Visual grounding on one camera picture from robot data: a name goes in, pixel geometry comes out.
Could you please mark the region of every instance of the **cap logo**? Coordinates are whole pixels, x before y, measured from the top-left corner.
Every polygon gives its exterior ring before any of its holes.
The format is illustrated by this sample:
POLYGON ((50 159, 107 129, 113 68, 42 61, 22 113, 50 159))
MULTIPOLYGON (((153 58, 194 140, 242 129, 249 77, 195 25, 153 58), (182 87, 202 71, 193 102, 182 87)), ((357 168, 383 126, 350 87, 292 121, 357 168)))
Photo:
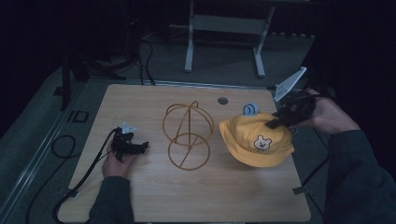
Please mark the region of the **cap logo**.
POLYGON ((271 138, 264 139, 262 135, 257 136, 257 140, 254 141, 254 147, 256 147, 257 152, 264 152, 271 147, 271 138))

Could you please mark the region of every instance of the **dark sleeve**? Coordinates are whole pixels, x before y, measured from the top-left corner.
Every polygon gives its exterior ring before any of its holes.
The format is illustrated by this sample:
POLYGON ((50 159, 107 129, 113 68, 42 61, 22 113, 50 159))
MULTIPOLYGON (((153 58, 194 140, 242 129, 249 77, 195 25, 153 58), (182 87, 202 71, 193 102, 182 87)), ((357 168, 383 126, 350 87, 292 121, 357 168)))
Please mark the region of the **dark sleeve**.
POLYGON ((378 165, 364 132, 335 134, 329 148, 324 223, 396 223, 395 181, 378 165))
POLYGON ((90 223, 134 223, 130 182, 120 176, 106 177, 90 211, 90 223))

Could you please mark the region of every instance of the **grey carpet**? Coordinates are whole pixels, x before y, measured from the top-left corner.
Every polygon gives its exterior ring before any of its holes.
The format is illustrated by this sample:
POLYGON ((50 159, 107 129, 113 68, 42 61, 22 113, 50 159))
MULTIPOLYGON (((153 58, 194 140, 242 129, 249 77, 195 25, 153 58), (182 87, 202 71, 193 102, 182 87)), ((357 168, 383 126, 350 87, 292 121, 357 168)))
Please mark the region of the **grey carpet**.
MULTIPOLYGON (((204 42, 198 43, 195 47, 192 72, 185 73, 186 42, 179 39, 170 43, 156 42, 154 40, 157 39, 153 35, 146 39, 150 41, 154 48, 148 68, 158 83, 172 81, 260 88, 274 86, 297 71, 312 43, 312 39, 305 37, 269 36, 262 54, 267 76, 258 78, 251 48, 218 47, 204 42)), ((149 57, 149 45, 142 45, 141 54, 145 62, 149 57)), ((120 74, 128 77, 128 80, 124 83, 139 83, 137 65, 120 74)), ((71 134, 75 136, 77 140, 76 153, 84 147, 106 87, 115 82, 119 81, 99 75, 92 75, 88 83, 72 82, 73 88, 82 88, 82 92, 70 109, 87 111, 90 115, 85 123, 63 122, 57 135, 71 134)), ((55 88, 60 85, 61 72, 58 70, 43 83, 42 88, 31 103, 26 106, 21 116, 0 140, 0 178, 2 182, 0 200, 2 205, 16 184, 23 168, 45 139, 52 123, 60 116, 67 117, 69 115, 63 114, 65 112, 59 110, 62 102, 61 97, 52 95, 55 88)), ((325 158, 326 149, 319 141, 314 130, 309 128, 299 129, 294 134, 293 144, 296 151, 292 156, 299 176, 304 181, 325 158)), ((63 139, 60 140, 59 145, 59 153, 64 155, 70 149, 71 142, 68 139, 63 139)), ((35 175, 35 179, 18 204, 9 223, 25 223, 24 219, 29 203, 44 181, 61 162, 62 160, 54 157, 49 150, 42 166, 35 175)), ((67 161, 64 167, 41 191, 31 210, 30 223, 55 223, 51 218, 51 209, 62 197, 64 188, 68 186, 77 162, 77 158, 67 161)), ((327 167, 325 166, 307 185, 313 190, 311 195, 321 208, 324 204, 326 172, 327 167)), ((307 201, 312 213, 312 218, 308 223, 322 223, 317 208, 309 199, 307 201)))

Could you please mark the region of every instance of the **hand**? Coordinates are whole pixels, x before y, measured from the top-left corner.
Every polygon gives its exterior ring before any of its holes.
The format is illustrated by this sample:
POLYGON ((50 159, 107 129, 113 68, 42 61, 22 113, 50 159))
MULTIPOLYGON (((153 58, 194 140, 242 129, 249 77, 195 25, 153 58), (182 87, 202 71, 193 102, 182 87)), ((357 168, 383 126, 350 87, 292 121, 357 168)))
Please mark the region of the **hand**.
POLYGON ((107 158, 102 166, 103 177, 117 175, 128 179, 129 169, 137 155, 129 156, 125 161, 119 161, 111 150, 111 142, 107 146, 107 158))
MULTIPOLYGON (((318 94, 314 90, 308 90, 308 92, 310 94, 318 94)), ((359 125, 335 102, 323 97, 317 98, 317 106, 312 117, 296 126, 310 126, 328 134, 360 129, 359 125)))

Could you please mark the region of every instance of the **wooden table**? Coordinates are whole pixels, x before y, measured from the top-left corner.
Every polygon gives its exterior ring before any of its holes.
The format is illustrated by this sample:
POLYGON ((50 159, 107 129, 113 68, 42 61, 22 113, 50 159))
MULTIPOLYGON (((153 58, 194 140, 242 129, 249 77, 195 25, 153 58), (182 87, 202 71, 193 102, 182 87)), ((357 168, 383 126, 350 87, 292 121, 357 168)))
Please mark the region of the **wooden table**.
MULTIPOLYGON (((309 220, 311 215, 305 196, 295 195, 292 190, 301 186, 292 156, 276 167, 255 168, 237 161, 225 146, 219 122, 240 115, 244 105, 249 103, 256 103, 261 112, 276 111, 271 93, 265 90, 110 85, 70 188, 86 173, 109 132, 125 121, 137 127, 134 143, 149 141, 146 153, 135 161, 130 174, 136 222, 309 220), (220 97, 227 98, 228 104, 219 104, 220 97), (199 169, 186 171, 169 160, 170 140, 163 132, 163 118, 170 105, 190 105, 193 101, 213 118, 214 132, 207 141, 210 146, 207 163, 199 169)), ((165 122, 170 134, 177 129, 184 112, 175 110, 173 113, 165 122)), ((208 135, 210 129, 199 117, 191 113, 191 131, 208 135)), ((205 158, 207 148, 193 151, 188 158, 191 164, 186 163, 186 166, 193 166, 194 160, 205 158)), ((185 151, 181 150, 180 154, 184 155, 185 151)), ((78 197, 63 204, 60 220, 81 222, 88 219, 103 180, 102 163, 98 162, 79 189, 78 197)))

